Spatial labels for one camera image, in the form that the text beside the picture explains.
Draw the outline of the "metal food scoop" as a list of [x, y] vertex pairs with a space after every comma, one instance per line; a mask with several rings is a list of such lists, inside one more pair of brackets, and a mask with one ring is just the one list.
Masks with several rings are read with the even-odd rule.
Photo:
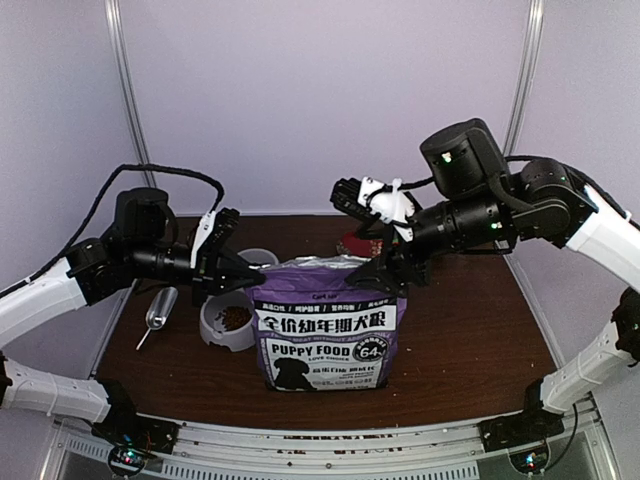
[[146, 330], [141, 340], [136, 345], [137, 351], [141, 349], [152, 332], [156, 332], [164, 328], [174, 308], [178, 295], [178, 289], [173, 286], [165, 287], [155, 295], [145, 315]]

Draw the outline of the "purple puppy food bag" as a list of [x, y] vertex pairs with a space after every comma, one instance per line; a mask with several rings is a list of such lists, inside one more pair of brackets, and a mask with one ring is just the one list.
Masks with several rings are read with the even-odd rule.
[[351, 256], [298, 257], [247, 289], [258, 365], [281, 392], [368, 390], [388, 383], [407, 301], [347, 283]]

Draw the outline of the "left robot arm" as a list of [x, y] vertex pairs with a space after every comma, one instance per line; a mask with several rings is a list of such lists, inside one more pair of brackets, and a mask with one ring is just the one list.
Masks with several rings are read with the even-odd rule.
[[[117, 196], [112, 224], [98, 238], [67, 247], [35, 279], [1, 296], [1, 343], [68, 312], [93, 306], [137, 280], [190, 288], [192, 302], [260, 285], [258, 268], [225, 245], [239, 220], [235, 209], [210, 211], [194, 240], [179, 242], [179, 226], [168, 194], [135, 188]], [[1, 359], [1, 406], [61, 415], [101, 425], [123, 444], [144, 433], [126, 390], [116, 381], [77, 380]]]

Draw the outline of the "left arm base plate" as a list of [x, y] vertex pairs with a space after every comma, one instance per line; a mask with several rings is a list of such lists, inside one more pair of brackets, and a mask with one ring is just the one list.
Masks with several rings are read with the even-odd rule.
[[174, 422], [138, 414], [130, 403], [111, 405], [103, 421], [91, 424], [95, 436], [145, 454], [171, 454], [179, 428]]

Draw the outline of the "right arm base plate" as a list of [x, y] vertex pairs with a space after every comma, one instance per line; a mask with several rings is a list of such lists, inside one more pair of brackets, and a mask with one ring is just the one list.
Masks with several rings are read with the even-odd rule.
[[485, 452], [540, 442], [565, 431], [563, 416], [544, 410], [499, 416], [477, 427]]

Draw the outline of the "grey double pet bowl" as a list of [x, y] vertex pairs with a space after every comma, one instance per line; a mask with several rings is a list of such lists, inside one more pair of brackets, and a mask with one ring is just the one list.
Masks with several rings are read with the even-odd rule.
[[233, 353], [255, 344], [251, 326], [253, 303], [244, 289], [210, 296], [200, 309], [199, 331], [207, 346], [225, 347]]

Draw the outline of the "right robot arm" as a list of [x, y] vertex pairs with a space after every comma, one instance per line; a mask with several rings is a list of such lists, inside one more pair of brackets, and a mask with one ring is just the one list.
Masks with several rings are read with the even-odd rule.
[[512, 172], [487, 124], [450, 125], [421, 143], [442, 201], [423, 208], [412, 185], [369, 177], [335, 183], [334, 207], [357, 219], [357, 236], [379, 238], [380, 254], [348, 277], [351, 285], [403, 296], [423, 286], [442, 254], [507, 254], [542, 239], [590, 258], [625, 283], [602, 332], [566, 365], [530, 384], [523, 409], [482, 421], [488, 451], [564, 430], [564, 415], [624, 364], [639, 362], [639, 227], [583, 172], [549, 157], [519, 156]]

